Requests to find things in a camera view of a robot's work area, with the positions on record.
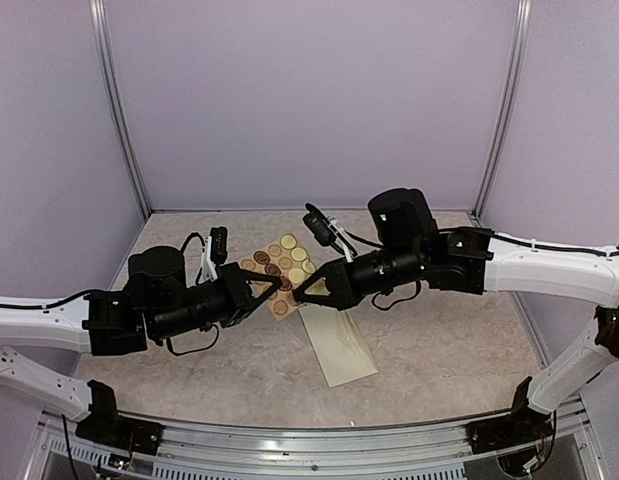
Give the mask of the round seal sticker sheet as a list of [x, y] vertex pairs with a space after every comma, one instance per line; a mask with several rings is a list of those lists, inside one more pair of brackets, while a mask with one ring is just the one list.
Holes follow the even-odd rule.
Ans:
[[303, 306], [293, 297], [293, 290], [317, 269], [307, 248], [292, 233], [257, 249], [239, 261], [242, 269], [279, 277], [281, 287], [265, 302], [277, 322], [293, 317]]

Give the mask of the cream paper envelope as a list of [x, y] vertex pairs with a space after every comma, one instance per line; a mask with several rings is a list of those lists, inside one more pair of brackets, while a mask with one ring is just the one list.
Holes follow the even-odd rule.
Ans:
[[307, 305], [299, 313], [329, 388], [378, 373], [371, 350], [348, 312]]

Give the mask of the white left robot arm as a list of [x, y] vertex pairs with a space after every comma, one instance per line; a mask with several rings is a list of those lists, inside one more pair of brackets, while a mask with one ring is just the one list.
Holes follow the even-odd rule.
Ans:
[[152, 247], [128, 261], [128, 281], [117, 291], [88, 290], [63, 300], [0, 303], [0, 384], [42, 400], [47, 409], [91, 430], [110, 445], [129, 434], [113, 389], [101, 382], [58, 376], [17, 353], [20, 346], [73, 350], [91, 356], [124, 356], [149, 343], [170, 354], [175, 337], [194, 330], [238, 325], [282, 286], [278, 276], [217, 268], [210, 279], [186, 283], [182, 251]]

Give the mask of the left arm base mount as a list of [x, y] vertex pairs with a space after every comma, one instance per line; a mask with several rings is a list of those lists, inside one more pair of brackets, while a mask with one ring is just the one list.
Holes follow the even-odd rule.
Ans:
[[164, 427], [157, 422], [123, 416], [118, 412], [114, 390], [106, 384], [90, 380], [88, 415], [76, 423], [78, 438], [97, 444], [156, 456]]

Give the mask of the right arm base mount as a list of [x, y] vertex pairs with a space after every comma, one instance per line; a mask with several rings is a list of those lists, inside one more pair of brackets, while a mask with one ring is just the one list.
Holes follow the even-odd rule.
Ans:
[[532, 410], [529, 406], [527, 394], [531, 380], [527, 377], [518, 385], [511, 408], [505, 415], [466, 425], [473, 454], [514, 447], [555, 433], [551, 415]]

